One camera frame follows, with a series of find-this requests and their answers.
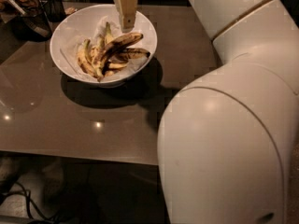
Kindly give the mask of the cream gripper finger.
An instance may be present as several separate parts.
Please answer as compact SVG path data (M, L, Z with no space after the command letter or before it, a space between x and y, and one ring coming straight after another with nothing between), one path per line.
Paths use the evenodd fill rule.
M135 27L135 15L138 0L113 0L119 13L121 30L124 33L130 32Z

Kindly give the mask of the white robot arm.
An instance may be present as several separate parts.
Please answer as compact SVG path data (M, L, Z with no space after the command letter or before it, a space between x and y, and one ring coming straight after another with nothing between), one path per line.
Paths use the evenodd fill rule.
M171 224L285 224L299 28L280 0L189 0L221 66L180 90L157 152Z

